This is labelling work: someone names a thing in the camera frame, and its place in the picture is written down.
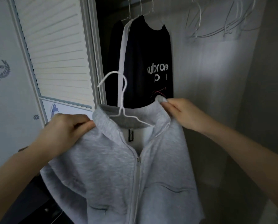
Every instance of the gray zip-up sweatshirt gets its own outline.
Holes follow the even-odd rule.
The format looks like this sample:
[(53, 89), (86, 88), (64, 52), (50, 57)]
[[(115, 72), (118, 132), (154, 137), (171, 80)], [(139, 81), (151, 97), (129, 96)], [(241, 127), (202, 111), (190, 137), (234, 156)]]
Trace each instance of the gray zip-up sweatshirt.
[(182, 127), (158, 101), (127, 115), (155, 125), (139, 155), (121, 128), (146, 128), (100, 105), (96, 128), (41, 170), (51, 195), (75, 224), (197, 224), (203, 218)]

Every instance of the sweatshirt collar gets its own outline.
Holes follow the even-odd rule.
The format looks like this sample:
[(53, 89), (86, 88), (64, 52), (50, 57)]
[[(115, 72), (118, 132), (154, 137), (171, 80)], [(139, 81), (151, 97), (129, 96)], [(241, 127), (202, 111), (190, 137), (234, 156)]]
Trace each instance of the sweatshirt collar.
[[(99, 105), (92, 114), (92, 119), (99, 131), (107, 138), (118, 145), (124, 146), (126, 142), (121, 128), (139, 129), (146, 128), (148, 125), (139, 122), (135, 118), (125, 117), (122, 113), (119, 117), (109, 117), (109, 115), (117, 115), (118, 111), (119, 107)], [(157, 137), (171, 121), (169, 115), (157, 100), (142, 108), (126, 108), (126, 115), (136, 116), (141, 121), (154, 125), (155, 128), (151, 138)]]

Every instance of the hand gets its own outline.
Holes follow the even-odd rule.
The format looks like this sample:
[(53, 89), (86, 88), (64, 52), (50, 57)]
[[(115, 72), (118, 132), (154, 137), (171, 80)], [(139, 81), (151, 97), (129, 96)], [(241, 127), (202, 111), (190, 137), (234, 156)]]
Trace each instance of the hand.
[(163, 108), (187, 129), (204, 133), (210, 123), (215, 122), (187, 99), (170, 98), (167, 101), (161, 103)]
[(45, 150), (52, 159), (67, 151), (82, 135), (94, 127), (95, 123), (87, 115), (58, 113), (31, 146)]

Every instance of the laurel wreath emblem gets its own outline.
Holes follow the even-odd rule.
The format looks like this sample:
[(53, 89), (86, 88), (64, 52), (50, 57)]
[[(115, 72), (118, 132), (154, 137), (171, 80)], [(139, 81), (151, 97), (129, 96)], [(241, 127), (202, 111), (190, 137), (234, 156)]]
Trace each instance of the laurel wreath emblem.
[(10, 67), (7, 61), (1, 60), (4, 64), (4, 71), (0, 73), (0, 79), (7, 77), (10, 74)]

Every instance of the closet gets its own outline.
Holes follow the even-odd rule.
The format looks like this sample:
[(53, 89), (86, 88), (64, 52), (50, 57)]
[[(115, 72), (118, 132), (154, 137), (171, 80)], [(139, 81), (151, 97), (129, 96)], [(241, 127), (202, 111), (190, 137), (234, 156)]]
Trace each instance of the closet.
[[(107, 103), (104, 85), (116, 81), (97, 85), (112, 28), (144, 15), (169, 32), (174, 97), (278, 153), (278, 0), (8, 1), (45, 122), (53, 104), (90, 116)], [(275, 222), (277, 209), (226, 152), (184, 131), (203, 223)]]

